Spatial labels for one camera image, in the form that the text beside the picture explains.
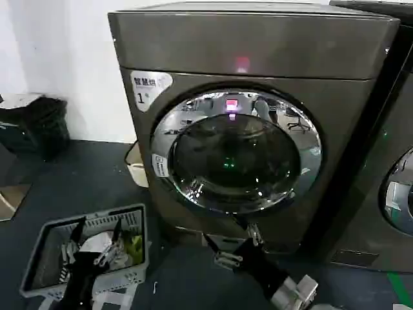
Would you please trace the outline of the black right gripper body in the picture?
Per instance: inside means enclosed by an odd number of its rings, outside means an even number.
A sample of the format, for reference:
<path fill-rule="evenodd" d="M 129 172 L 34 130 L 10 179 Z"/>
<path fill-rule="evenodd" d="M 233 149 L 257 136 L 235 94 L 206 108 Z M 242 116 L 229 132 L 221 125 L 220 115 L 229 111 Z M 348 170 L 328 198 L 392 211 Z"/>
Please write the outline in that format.
<path fill-rule="evenodd" d="M 246 272 L 254 278 L 267 300 L 272 298 L 289 276 L 278 264 L 267 258 L 262 245 L 242 243 L 233 254 L 242 257 L 239 271 Z"/>

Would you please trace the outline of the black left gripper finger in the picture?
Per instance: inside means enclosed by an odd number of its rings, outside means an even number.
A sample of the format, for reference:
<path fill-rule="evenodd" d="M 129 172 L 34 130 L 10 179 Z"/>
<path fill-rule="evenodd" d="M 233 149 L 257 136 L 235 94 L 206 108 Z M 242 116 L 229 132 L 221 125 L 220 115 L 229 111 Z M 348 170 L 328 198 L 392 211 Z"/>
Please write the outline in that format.
<path fill-rule="evenodd" d="M 94 260 L 94 265 L 110 265 L 121 252 L 121 234 L 122 220 L 118 220 L 112 231 L 102 232 L 100 235 L 103 249 L 101 254 Z"/>
<path fill-rule="evenodd" d="M 72 230 L 69 241 L 61 245 L 61 254 L 64 262 L 75 262 L 74 255 L 79 250 L 79 241 L 82 237 L 86 217 L 82 217 Z"/>

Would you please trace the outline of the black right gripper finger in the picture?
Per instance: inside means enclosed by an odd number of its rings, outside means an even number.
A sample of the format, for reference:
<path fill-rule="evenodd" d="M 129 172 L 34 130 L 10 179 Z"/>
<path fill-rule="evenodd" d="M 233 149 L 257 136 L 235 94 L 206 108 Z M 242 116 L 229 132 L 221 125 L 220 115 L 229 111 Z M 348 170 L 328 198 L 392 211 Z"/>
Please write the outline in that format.
<path fill-rule="evenodd" d="M 234 270 L 241 266 L 243 257 L 222 251 L 217 244 L 205 233 L 203 238 L 207 242 L 209 248 L 214 252 L 214 263 L 225 269 Z"/>
<path fill-rule="evenodd" d="M 234 251 L 234 254 L 242 254 L 247 249 L 254 249 L 261 253 L 265 252 L 264 239 L 255 222 L 249 222 L 246 218 L 241 216 L 234 216 L 235 222 L 248 234 L 248 238 Z"/>

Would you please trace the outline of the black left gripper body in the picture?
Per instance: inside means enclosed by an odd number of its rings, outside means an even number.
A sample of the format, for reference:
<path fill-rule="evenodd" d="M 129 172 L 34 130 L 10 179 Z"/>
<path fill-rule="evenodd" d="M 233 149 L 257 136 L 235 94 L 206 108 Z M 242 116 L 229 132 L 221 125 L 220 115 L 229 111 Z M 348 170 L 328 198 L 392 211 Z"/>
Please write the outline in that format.
<path fill-rule="evenodd" d="M 92 290 L 97 276 L 98 253 L 78 252 L 70 267 L 70 279 L 63 297 L 63 309 L 92 309 Z"/>

